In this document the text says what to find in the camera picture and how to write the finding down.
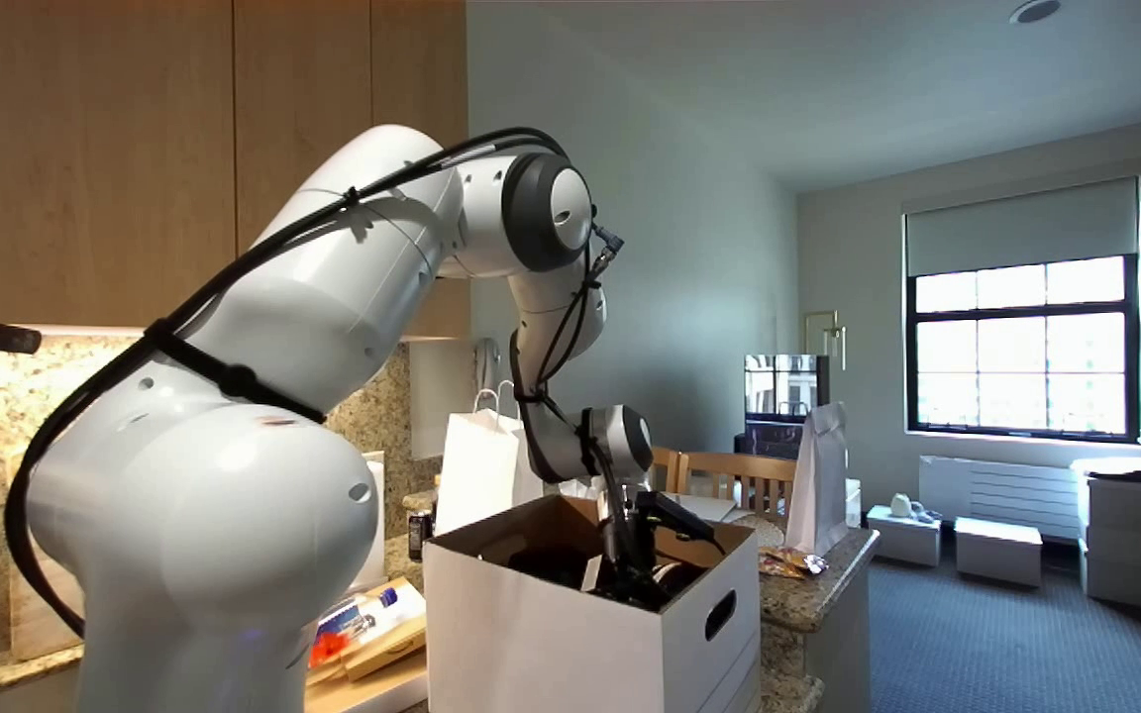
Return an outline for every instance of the window frame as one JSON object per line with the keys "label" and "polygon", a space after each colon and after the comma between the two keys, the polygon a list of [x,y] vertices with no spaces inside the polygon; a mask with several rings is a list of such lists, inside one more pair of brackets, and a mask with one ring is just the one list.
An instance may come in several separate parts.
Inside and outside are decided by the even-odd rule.
{"label": "window frame", "polygon": [[[1117,303],[1062,303],[1062,307],[1005,307],[1005,308],[943,308],[920,313],[920,279],[907,279],[907,432],[911,437],[998,437],[998,439],[1068,439],[1068,445],[1141,445],[1141,252],[1122,256],[1124,299]],[[1122,432],[1062,432],[1062,428],[984,428],[984,423],[920,423],[920,326],[978,326],[978,321],[1011,321],[1011,316],[1085,316],[1085,313],[1117,313],[1124,316],[1124,428]]]}

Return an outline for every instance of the white wall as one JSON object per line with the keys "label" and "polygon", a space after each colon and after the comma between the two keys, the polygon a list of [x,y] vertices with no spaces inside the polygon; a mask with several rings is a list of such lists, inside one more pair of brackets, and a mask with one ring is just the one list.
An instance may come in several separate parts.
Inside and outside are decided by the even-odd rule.
{"label": "white wall", "polygon": [[901,308],[903,205],[945,194],[1013,192],[1122,163],[1141,165],[1141,126],[800,198],[800,307],[838,308],[853,330],[853,370],[837,373],[832,392],[848,408],[853,470],[864,478],[866,498],[914,490],[920,451],[1023,464],[1068,464],[1074,456],[1122,451],[907,437]]}
{"label": "white wall", "polygon": [[[470,6],[469,54],[470,130],[551,130],[625,237],[607,275],[607,338],[556,384],[564,408],[622,402],[658,445],[728,449],[739,358],[798,349],[794,194],[593,54],[560,7]],[[470,321],[507,346],[503,280],[477,291]]]}

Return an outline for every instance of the cardboard box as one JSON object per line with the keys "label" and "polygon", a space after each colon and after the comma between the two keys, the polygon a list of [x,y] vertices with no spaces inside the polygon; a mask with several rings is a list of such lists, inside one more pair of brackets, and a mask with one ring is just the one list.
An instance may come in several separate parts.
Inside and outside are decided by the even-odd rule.
{"label": "cardboard box", "polygon": [[716,547],[658,530],[706,565],[671,605],[577,592],[602,550],[598,505],[548,495],[423,547],[428,707],[446,713],[757,711],[762,576],[747,526]]}
{"label": "cardboard box", "polygon": [[1042,530],[1023,524],[955,518],[957,576],[1037,587]]}
{"label": "cardboard box", "polygon": [[891,518],[891,509],[872,509],[866,524],[878,530],[875,560],[938,565],[938,518]]}

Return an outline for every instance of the radiator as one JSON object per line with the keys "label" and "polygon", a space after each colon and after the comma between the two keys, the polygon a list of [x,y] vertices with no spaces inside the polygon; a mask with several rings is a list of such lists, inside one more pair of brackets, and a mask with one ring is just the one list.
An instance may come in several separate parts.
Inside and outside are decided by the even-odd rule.
{"label": "radiator", "polygon": [[1080,540],[1080,478],[1068,468],[920,456],[920,498],[943,518],[1001,518],[1047,540]]}

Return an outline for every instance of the ceiling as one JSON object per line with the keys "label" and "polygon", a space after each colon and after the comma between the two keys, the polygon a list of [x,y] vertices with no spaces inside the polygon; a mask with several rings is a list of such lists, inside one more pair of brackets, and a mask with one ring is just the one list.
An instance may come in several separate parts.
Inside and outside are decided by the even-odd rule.
{"label": "ceiling", "polygon": [[1141,0],[522,6],[798,192],[1141,122]]}

